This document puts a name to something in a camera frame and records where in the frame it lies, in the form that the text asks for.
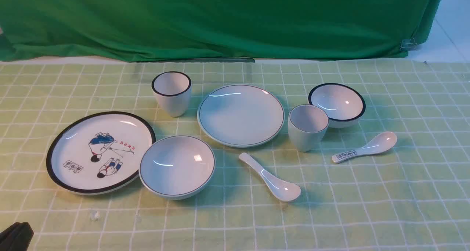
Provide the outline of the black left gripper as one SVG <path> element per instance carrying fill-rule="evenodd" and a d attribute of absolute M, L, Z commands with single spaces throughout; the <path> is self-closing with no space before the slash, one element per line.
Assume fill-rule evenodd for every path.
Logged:
<path fill-rule="evenodd" d="M 15 222 L 0 234 L 1 251 L 27 251 L 34 231 L 28 222 Z"/>

